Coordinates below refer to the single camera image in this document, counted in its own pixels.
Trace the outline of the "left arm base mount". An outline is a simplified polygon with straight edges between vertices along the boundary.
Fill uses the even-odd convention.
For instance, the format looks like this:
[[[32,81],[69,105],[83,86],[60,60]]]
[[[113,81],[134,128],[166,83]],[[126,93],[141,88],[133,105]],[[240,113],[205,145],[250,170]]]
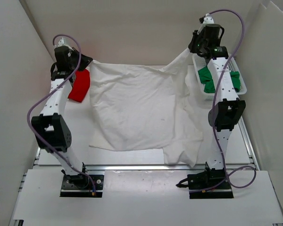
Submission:
[[[61,171],[63,180],[61,184],[60,197],[101,198],[104,187],[104,174],[90,174],[93,183],[86,176],[66,175]]]

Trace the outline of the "white t-shirt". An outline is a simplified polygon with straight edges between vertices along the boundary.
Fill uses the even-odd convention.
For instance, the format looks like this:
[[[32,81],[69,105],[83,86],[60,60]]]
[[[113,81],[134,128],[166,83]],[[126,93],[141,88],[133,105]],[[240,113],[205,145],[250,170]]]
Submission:
[[[194,166],[203,133],[188,102],[190,60],[186,49],[160,69],[93,61],[89,145],[110,151],[162,149],[166,163]]]

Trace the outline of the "red t-shirt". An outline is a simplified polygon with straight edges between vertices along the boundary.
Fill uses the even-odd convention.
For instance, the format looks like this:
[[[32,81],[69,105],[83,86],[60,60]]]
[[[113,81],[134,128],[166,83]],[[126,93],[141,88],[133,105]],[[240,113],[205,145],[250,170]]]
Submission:
[[[85,99],[90,88],[90,73],[87,69],[84,69],[83,71],[77,71],[75,75],[76,79],[73,83],[72,90],[68,95],[68,99],[81,103]]]

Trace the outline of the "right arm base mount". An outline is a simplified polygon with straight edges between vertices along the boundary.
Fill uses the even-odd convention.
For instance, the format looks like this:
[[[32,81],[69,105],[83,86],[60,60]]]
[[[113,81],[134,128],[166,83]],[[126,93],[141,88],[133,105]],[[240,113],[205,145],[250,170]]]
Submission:
[[[211,169],[207,164],[203,172],[188,174],[176,184],[188,188],[190,199],[232,199],[233,191],[224,169]]]

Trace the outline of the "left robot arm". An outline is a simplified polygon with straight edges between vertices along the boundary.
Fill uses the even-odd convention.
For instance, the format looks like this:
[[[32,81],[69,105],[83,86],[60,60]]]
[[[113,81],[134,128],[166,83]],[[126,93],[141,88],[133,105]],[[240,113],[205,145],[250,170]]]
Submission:
[[[78,50],[65,44],[55,47],[54,54],[56,62],[50,69],[50,91],[54,93],[48,97],[41,113],[32,117],[31,125],[38,133],[35,136],[38,146],[56,157],[64,168],[63,174],[74,176],[73,183],[78,188],[85,188],[89,184],[89,176],[83,173],[84,164],[70,147],[72,135],[63,114],[76,79],[75,68],[84,70],[92,58],[82,55],[79,62]]]

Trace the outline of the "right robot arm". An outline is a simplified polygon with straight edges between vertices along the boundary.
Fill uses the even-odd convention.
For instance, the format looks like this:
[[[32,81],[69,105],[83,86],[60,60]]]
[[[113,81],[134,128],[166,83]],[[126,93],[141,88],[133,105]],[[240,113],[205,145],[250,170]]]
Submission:
[[[212,148],[206,162],[211,170],[225,168],[225,154],[229,136],[246,107],[239,99],[231,78],[231,57],[225,46],[221,46],[224,28],[219,24],[205,24],[193,32],[188,48],[192,55],[197,80],[201,88],[211,83],[212,108],[208,122],[213,129]]]

